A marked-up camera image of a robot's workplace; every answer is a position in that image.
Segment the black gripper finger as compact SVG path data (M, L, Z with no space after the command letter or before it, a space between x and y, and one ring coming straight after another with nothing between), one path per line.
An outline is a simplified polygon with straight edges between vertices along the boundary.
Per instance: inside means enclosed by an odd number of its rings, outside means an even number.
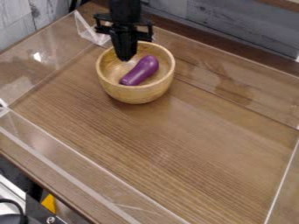
M130 61L137 55L137 29L131 27L113 27L110 37L118 58L122 61Z

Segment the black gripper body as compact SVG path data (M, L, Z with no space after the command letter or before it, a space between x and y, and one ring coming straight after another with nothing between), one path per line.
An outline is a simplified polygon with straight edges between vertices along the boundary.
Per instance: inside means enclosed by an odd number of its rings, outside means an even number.
M141 0L109 0L109 13L95 13L97 32L110 34L113 26L130 28L142 41L154 40L154 24L142 18Z

